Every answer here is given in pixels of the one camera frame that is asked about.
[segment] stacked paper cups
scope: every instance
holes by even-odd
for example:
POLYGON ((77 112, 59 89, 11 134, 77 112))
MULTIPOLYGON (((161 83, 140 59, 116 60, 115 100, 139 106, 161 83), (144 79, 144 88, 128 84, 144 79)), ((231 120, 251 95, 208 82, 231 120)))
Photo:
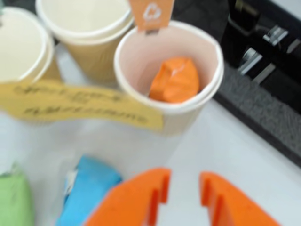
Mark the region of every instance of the stacked paper cups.
POLYGON ((221 85, 224 64, 218 42, 206 32, 181 22, 171 22, 158 34, 131 30, 120 42, 114 59, 121 88, 135 100, 158 109, 164 117, 164 135, 180 134, 196 120, 221 85), (173 57, 189 57, 195 63, 201 92, 181 103, 168 104, 147 97, 161 63, 173 57))
POLYGON ((61 81, 53 39, 37 17, 5 7, 0 25, 0 81, 61 81))
POLYGON ((114 53, 134 21, 127 0, 37 0, 36 9, 88 78, 115 81, 114 53))

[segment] orange plastic gripper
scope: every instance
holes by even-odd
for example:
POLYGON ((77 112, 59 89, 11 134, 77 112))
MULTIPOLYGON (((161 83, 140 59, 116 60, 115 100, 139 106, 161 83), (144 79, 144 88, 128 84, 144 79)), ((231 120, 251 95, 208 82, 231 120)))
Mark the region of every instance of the orange plastic gripper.
MULTIPOLYGON (((113 188, 85 226, 155 226, 159 203, 167 202, 171 171, 153 169, 113 188)), ((211 226, 280 226, 227 180, 200 176, 201 203, 211 226)))
POLYGON ((279 226, 265 211, 227 180, 204 172, 201 203, 208 207, 212 226, 279 226))
POLYGON ((159 203, 167 202, 171 170, 147 171, 113 188, 85 226, 154 226, 159 203))

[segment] white surface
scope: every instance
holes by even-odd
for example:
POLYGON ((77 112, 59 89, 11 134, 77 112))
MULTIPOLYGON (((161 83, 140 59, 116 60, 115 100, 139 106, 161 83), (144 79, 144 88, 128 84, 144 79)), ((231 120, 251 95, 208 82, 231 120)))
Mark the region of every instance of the white surface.
POLYGON ((300 0, 270 0, 284 8, 290 14, 301 20, 301 1, 300 0))
MULTIPOLYGON (((84 82, 62 49, 58 55, 69 81, 84 82)), ((158 226, 209 225, 198 192, 204 170, 232 181, 280 224, 301 222, 301 171, 214 101, 186 134, 168 139, 101 120, 33 127, 3 113, 0 129, 0 166, 21 163, 32 185, 37 226, 54 225, 63 176, 83 153, 111 163, 125 178, 156 166, 170 167, 169 201, 160 207, 158 226)))

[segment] cup rim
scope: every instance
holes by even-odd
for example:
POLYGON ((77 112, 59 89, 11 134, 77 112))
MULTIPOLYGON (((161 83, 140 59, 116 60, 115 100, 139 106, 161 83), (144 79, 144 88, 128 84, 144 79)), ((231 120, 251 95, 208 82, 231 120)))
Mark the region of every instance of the cup rim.
POLYGON ((40 71, 40 73, 33 79, 33 82, 36 82, 43 77, 43 75, 45 74, 46 70, 49 68, 49 66, 54 58, 54 55, 55 55, 54 40, 50 36, 48 37, 47 47, 48 47, 48 55, 47 55, 45 65, 42 68, 42 70, 40 71))
POLYGON ((162 103, 160 101, 152 100, 152 99, 140 94, 138 91, 136 91, 134 88, 132 88, 132 86, 127 82, 125 77, 122 75, 123 73, 122 73, 122 70, 121 70, 121 67, 119 64, 119 57, 120 57, 120 53, 123 48, 123 45, 125 44, 125 42, 129 39, 129 37, 131 35, 133 35, 134 33, 136 33, 138 31, 137 28, 134 28, 129 33, 127 33, 125 35, 125 37, 119 43, 119 45, 116 49, 116 52, 115 52, 115 56, 114 56, 114 69, 115 69, 116 78, 117 78, 119 85, 122 87, 122 89, 127 94, 132 96, 134 99, 137 99, 139 102, 141 102, 145 105, 160 109, 164 112, 178 112, 182 108, 187 108, 189 106, 194 106, 194 105, 198 104, 200 101, 202 101, 202 99, 204 99, 211 92, 212 89, 214 89, 214 86, 219 81, 220 77, 223 77, 223 55, 222 55, 222 49, 221 49, 220 45, 218 44, 217 40, 215 40, 211 35, 209 35, 205 31, 203 31, 199 28, 196 28, 192 25, 189 25, 189 24, 186 24, 183 22, 177 22, 177 21, 171 21, 169 26, 180 28, 180 29, 186 30, 188 32, 192 32, 192 33, 202 37, 203 39, 206 39, 207 41, 209 41, 210 43, 212 43, 215 46, 215 50, 216 50, 216 54, 217 54, 217 58, 218 58, 217 68, 215 70, 215 73, 214 73, 214 76, 213 76, 211 82, 198 95, 196 95, 196 96, 190 98, 189 100, 187 100, 183 103, 180 103, 180 104, 170 104, 170 103, 162 103))
POLYGON ((43 0, 36 0, 36 4, 35 4, 37 14, 39 15, 39 17, 46 23, 46 26, 48 26, 54 33, 60 34, 62 36, 65 35, 69 38, 78 38, 78 39, 83 38, 84 39, 84 38, 91 37, 91 36, 106 34, 107 32, 112 31, 112 30, 116 29, 119 25, 121 25, 129 17, 129 15, 131 13, 131 8, 129 7, 128 11, 122 17, 120 17, 114 23, 109 24, 102 29, 98 29, 98 30, 91 31, 91 32, 71 32, 71 31, 65 30, 64 28, 61 28, 60 26, 53 23, 50 19, 48 19, 47 15, 45 14, 45 12, 43 10, 42 1, 43 0))
POLYGON ((91 45, 100 45, 100 44, 104 44, 107 43, 111 40, 114 40, 118 37, 120 37, 122 34, 124 34, 133 24, 134 22, 134 18, 132 17, 129 22, 121 29, 119 30, 117 33, 106 37, 106 38, 101 38, 98 40, 73 40, 73 39, 64 39, 63 37, 58 37, 59 40, 61 40, 63 43, 66 44, 71 44, 71 45, 76 45, 76 46, 91 46, 91 45))
POLYGON ((5 7, 3 9, 3 12, 8 12, 8 13, 15 13, 18 14, 19 16, 23 16, 26 17, 26 19, 28 19, 31 23, 33 23, 35 25, 35 27, 38 29, 39 33, 40 33, 40 38, 42 41, 42 48, 40 50, 40 54, 37 57, 36 61, 34 62, 34 64, 24 73, 22 74, 19 78, 17 78, 17 81, 23 80, 25 79, 30 73, 32 73, 32 71, 38 66, 38 64, 41 62, 42 58, 44 57, 44 54, 46 52, 47 49, 47 42, 46 42, 46 30, 44 29, 44 27, 39 23, 37 17, 32 13, 29 12, 25 9, 19 8, 19 7, 5 7))

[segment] orange tag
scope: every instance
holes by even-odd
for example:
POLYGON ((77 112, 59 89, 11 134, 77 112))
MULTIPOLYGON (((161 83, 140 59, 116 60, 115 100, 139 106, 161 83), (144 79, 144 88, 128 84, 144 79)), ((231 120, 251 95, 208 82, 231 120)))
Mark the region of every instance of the orange tag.
POLYGON ((139 31, 167 27, 174 8, 174 0, 129 0, 139 31))

